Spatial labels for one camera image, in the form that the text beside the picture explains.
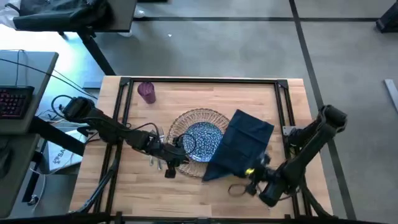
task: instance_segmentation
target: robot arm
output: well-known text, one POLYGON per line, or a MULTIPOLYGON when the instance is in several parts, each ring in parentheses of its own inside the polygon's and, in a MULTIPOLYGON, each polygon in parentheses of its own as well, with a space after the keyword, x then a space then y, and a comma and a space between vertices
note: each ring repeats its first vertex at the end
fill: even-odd
POLYGON ((301 147, 300 152, 294 158, 281 164, 277 170, 266 167, 270 158, 267 155, 263 157, 250 171, 249 178, 252 182, 246 187, 246 191, 254 195, 260 181, 268 182, 259 194, 259 198, 270 207, 276 205, 283 193, 294 194, 296 188, 301 186, 308 163, 328 141, 333 139, 336 133, 345 129, 346 117, 346 114, 331 105, 323 106, 313 123, 304 129, 294 129, 289 134, 288 143, 292 147, 301 147))
MULTIPOLYGON (((158 131, 157 134, 152 134, 137 128, 129 129, 95 108, 94 102, 90 99, 84 97, 73 98, 62 112, 66 120, 76 123, 87 123, 90 129, 96 129, 100 138, 106 143, 117 144, 118 141, 124 139, 134 150, 165 160, 169 168, 165 174, 166 178, 174 178, 174 168, 188 162, 187 153, 179 144, 181 142, 180 138, 174 139, 174 145, 161 143, 158 131)), ((88 135, 86 129, 78 130, 82 134, 88 135)))

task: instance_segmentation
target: dark blue towel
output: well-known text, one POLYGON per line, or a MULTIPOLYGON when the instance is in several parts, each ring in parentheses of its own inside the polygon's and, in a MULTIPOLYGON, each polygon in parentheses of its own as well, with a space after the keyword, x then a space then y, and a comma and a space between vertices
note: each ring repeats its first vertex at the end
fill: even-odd
POLYGON ((244 177, 246 169, 264 152, 274 126, 236 110, 211 158, 203 181, 233 174, 244 177))

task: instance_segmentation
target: concrete floor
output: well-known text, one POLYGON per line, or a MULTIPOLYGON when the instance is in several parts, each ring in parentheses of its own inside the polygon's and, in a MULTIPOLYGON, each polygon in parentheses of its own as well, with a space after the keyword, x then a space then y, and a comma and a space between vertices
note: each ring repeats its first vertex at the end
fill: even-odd
MULTIPOLYGON (((296 0, 300 17, 380 17, 395 0, 296 0)), ((289 0, 173 0, 142 4, 151 17, 292 17, 289 0)), ((358 220, 398 220, 398 168, 394 139, 398 114, 383 79, 398 84, 398 34, 380 34, 374 22, 301 22, 320 96, 348 113, 345 132, 335 138, 358 220)), ((312 115, 317 114, 294 22, 133 22, 134 36, 98 34, 96 41, 118 75, 303 78, 312 115)), ((55 51, 56 69, 82 85, 103 72, 76 34, 17 32, 0 26, 0 49, 55 51)), ((39 111, 69 87, 51 80, 39 111)), ((330 154, 322 153, 335 215, 346 217, 330 154)), ((55 175, 35 214, 16 203, 13 217, 54 215, 54 201, 68 200, 76 179, 55 175)))

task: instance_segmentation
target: woven placemat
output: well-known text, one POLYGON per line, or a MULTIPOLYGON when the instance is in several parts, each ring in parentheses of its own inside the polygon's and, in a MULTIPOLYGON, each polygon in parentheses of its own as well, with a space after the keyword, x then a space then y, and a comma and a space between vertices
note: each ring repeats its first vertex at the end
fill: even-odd
MULTIPOLYGON (((209 122, 214 124, 224 134, 229 124, 229 119, 221 113, 206 108, 194 109, 181 114, 171 125, 166 141, 173 142, 173 138, 180 136, 193 124, 197 122, 209 122)), ((182 174, 191 177, 202 178, 205 175, 207 162, 197 162, 189 158, 188 164, 177 167, 182 174)))

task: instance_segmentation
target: red backlit keyboard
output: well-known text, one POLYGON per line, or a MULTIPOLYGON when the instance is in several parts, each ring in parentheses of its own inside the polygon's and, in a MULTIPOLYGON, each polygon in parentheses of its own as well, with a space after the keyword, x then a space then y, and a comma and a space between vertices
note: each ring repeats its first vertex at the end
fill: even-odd
POLYGON ((32 86, 0 85, 0 119, 24 119, 34 89, 32 86))

